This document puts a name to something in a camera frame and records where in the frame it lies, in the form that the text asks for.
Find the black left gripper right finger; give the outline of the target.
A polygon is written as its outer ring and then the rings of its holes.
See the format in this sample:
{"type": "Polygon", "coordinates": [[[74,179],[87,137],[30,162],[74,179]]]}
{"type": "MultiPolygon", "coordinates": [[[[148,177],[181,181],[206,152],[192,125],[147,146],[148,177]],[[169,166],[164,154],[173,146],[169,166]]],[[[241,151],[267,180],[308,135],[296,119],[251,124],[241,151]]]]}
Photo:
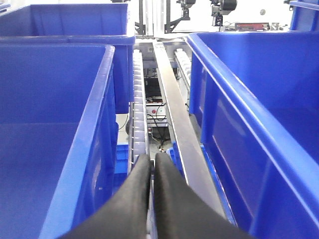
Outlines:
{"type": "Polygon", "coordinates": [[[210,208],[186,183],[166,153],[157,153],[154,201],[160,239],[250,239],[210,208]]]}

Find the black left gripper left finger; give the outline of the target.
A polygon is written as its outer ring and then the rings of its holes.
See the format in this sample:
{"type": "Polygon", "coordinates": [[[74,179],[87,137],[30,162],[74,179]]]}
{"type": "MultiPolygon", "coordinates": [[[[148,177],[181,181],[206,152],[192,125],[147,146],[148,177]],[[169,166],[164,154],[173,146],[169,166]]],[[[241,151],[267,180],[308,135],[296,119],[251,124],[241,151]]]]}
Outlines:
{"type": "Polygon", "coordinates": [[[118,191],[61,239],[145,239],[151,181],[150,156],[138,156],[118,191]]]}

